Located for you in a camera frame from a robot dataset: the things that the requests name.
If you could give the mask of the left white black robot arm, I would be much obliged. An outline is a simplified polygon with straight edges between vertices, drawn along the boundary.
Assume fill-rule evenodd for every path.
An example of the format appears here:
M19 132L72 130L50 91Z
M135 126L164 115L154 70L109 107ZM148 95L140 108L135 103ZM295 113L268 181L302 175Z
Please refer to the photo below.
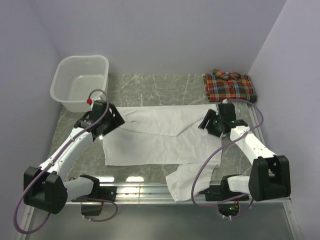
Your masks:
M73 126L68 138L45 162L23 175L23 202L49 214L58 214L72 200L96 201L101 195L98 178L82 174L65 181L75 160L97 137L125 123L114 104L96 100Z

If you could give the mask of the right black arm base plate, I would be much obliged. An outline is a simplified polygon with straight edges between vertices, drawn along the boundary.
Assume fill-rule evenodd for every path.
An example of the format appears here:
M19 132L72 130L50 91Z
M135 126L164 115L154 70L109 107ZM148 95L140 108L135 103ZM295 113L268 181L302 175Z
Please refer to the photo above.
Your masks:
M209 188L201 192L204 194L206 202L220 202L225 199L229 199L238 195L241 195L241 192L232 192L226 188L221 187L220 185L210 185ZM219 204L218 211L222 216L225 217L235 217L240 213L240 201L248 201L249 196L243 196L233 200L233 203Z

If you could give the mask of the white long sleeve shirt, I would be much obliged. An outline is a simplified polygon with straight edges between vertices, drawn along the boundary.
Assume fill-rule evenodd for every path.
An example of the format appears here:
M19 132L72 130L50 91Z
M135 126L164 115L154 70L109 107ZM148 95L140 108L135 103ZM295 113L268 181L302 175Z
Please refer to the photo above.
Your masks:
M125 123L103 137L107 166L177 165L165 177L176 202L188 201L210 186L221 164L218 152L195 179L205 160L222 145L221 137L198 126L215 104L119 107Z

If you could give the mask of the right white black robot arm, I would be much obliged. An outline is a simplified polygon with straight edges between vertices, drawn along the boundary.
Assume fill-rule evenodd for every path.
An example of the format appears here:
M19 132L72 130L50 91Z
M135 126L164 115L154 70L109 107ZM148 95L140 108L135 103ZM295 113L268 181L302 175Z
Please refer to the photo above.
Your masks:
M214 201L251 196L256 202L287 198L291 195L290 164L287 157L269 150L254 134L253 128L237 119L233 103L219 103L209 109L199 125L210 135L226 135L251 164L248 176L227 175L217 186Z

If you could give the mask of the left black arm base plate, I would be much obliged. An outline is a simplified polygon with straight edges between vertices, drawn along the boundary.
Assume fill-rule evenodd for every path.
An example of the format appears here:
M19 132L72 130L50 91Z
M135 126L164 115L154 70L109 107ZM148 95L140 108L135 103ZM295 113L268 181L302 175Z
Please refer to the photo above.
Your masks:
M101 186L97 196L81 196L71 202L81 205L81 214L85 217L98 217L102 213L104 205L111 204L113 206L116 195L116 186Z

